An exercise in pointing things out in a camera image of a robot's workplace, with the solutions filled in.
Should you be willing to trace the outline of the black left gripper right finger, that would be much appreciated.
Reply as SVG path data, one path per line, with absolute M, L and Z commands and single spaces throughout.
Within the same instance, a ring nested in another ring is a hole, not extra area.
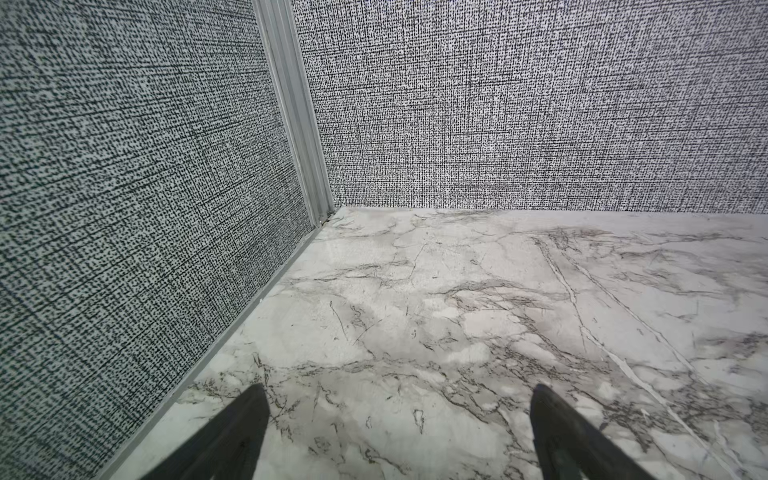
M 650 479 L 652 476 L 544 384 L 530 403 L 533 443 L 545 479 Z

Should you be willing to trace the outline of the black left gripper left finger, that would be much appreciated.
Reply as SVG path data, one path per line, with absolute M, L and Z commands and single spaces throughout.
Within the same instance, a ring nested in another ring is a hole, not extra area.
M 251 479 L 270 419 L 264 386 L 249 386 L 146 479 Z

